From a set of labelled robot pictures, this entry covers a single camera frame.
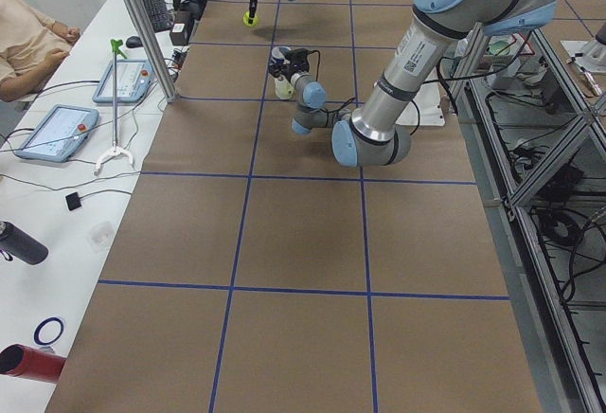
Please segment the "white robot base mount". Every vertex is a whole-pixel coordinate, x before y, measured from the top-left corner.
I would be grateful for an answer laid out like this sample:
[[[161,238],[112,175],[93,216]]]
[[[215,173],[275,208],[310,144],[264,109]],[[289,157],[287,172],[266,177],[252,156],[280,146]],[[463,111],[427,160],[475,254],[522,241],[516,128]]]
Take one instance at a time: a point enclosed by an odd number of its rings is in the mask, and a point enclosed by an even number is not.
[[[442,127],[445,124],[440,107],[439,84],[429,83],[420,87],[414,100],[409,102],[397,120],[398,125],[411,128]]]

